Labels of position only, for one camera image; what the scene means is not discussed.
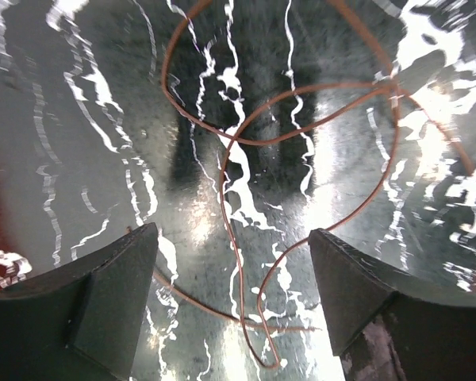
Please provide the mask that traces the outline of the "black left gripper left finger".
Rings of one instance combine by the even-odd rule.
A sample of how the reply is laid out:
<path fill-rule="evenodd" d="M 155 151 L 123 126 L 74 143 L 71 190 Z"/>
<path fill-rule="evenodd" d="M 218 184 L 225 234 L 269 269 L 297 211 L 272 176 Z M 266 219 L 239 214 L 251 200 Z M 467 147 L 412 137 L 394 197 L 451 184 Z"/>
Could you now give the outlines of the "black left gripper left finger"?
<path fill-rule="evenodd" d="M 143 225 L 0 291 L 0 380 L 127 380 L 158 251 Z"/>

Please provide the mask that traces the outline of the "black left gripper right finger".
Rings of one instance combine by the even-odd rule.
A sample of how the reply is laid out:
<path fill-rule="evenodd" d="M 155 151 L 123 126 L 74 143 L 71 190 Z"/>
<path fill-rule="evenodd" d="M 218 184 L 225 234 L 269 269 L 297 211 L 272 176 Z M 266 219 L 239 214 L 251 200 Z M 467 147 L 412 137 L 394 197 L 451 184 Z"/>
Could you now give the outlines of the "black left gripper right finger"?
<path fill-rule="evenodd" d="M 476 294 L 410 275 L 323 229 L 309 247 L 345 379 L 476 381 Z"/>

